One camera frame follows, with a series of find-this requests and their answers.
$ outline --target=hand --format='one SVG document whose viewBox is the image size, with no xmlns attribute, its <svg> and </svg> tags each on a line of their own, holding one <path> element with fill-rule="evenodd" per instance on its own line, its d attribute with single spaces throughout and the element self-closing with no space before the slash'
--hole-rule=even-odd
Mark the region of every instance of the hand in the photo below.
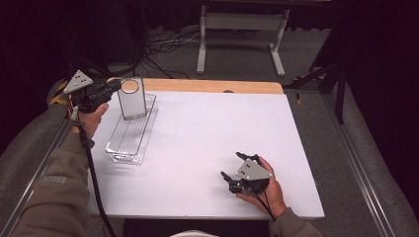
<svg viewBox="0 0 419 237">
<path fill-rule="evenodd" d="M 259 198 L 268 205 L 266 198 L 268 198 L 269 206 L 271 207 L 271 211 L 274 214 L 275 218 L 278 218 L 281 213 L 287 208 L 284 202 L 283 190 L 281 189 L 280 183 L 275 179 L 274 169 L 271 165 L 262 157 L 259 157 L 263 166 L 272 174 L 272 178 L 269 180 L 269 185 L 266 188 L 266 196 L 264 193 L 259 194 Z M 260 203 L 255 197 L 245 195 L 245 194 L 236 194 L 238 198 L 243 199 L 251 204 L 256 205 L 261 211 L 268 214 L 268 211 L 265 207 Z"/>
<path fill-rule="evenodd" d="M 92 138 L 96 132 L 96 129 L 101 123 L 102 115 L 108 110 L 109 105 L 104 103 L 96 109 L 94 113 L 91 114 L 83 114 L 79 113 L 79 118 L 81 121 L 84 121 L 83 128 L 86 130 L 86 135 L 89 138 Z M 79 129 L 77 126 L 73 126 L 72 132 L 79 133 Z"/>
</svg>

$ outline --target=gray sleeve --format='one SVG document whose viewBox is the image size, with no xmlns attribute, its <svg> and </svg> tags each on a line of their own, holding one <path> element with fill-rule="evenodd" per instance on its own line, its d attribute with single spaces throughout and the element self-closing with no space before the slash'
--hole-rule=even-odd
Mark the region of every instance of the gray sleeve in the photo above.
<svg viewBox="0 0 419 237">
<path fill-rule="evenodd" d="M 49 156 L 13 236 L 86 236 L 88 168 L 79 135 L 70 132 Z"/>
<path fill-rule="evenodd" d="M 288 207 L 271 226 L 271 230 L 278 237 L 306 237 L 322 236 L 309 222 L 301 220 Z"/>
</svg>

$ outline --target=metal frame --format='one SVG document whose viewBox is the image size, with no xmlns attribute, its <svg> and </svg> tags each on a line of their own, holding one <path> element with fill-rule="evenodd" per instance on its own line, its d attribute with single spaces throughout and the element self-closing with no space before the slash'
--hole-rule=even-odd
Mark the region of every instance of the metal frame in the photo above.
<svg viewBox="0 0 419 237">
<path fill-rule="evenodd" d="M 345 148 L 349 155 L 349 164 L 354 172 L 354 176 L 357 179 L 358 185 L 361 188 L 361 192 L 366 200 L 366 204 L 370 209 L 370 212 L 373 216 L 373 219 L 376 223 L 378 228 L 379 234 L 381 236 L 395 236 L 394 232 L 391 228 L 391 225 L 382 209 L 382 206 L 378 200 L 378 196 L 376 194 L 373 185 L 368 178 L 366 171 L 361 163 L 361 160 L 358 156 L 358 153 L 351 141 L 351 138 L 346 131 L 346 128 L 343 124 L 339 122 L 336 118 L 333 101 L 330 95 L 322 95 L 322 99 L 324 104 L 326 105 L 326 109 L 335 124 L 336 129 L 339 132 L 339 135 L 342 138 L 343 143 L 345 144 Z"/>
<path fill-rule="evenodd" d="M 256 15 L 256 14 L 223 14 L 207 13 L 207 7 L 201 9 L 201 43 L 198 55 L 197 73 L 204 74 L 206 67 L 207 29 L 229 29 L 229 30 L 257 30 L 257 31 L 276 31 L 277 38 L 274 43 L 270 43 L 270 52 L 274 60 L 275 69 L 280 77 L 285 76 L 283 63 L 281 62 L 278 49 L 284 30 L 287 25 L 290 10 L 284 11 L 283 15 Z"/>
</svg>

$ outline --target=clear plastic tray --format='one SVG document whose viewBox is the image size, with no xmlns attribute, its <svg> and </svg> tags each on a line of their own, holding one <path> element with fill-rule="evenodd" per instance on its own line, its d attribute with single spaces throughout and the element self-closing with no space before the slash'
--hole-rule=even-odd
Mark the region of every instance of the clear plastic tray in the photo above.
<svg viewBox="0 0 419 237">
<path fill-rule="evenodd" d="M 120 117 L 106 152 L 111 155 L 114 162 L 130 165 L 140 165 L 151 136 L 158 108 L 155 103 L 156 96 L 145 95 L 147 116 L 124 120 Z"/>
</svg>

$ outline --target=metal stand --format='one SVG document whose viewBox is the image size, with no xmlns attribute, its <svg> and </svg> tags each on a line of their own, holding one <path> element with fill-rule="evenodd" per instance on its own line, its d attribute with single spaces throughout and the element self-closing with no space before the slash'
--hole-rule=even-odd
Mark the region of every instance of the metal stand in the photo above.
<svg viewBox="0 0 419 237">
<path fill-rule="evenodd" d="M 270 43 L 270 52 L 274 60 L 277 74 L 280 77 L 285 76 L 283 63 L 278 54 L 281 39 L 287 25 L 290 11 L 286 10 L 283 15 L 256 15 L 256 14 L 223 14 L 207 13 L 207 7 L 201 9 L 201 44 L 200 54 L 198 56 L 198 74 L 203 74 L 206 67 L 207 29 L 229 29 L 229 30 L 256 30 L 256 31 L 275 31 L 278 32 L 277 39 Z"/>
</svg>

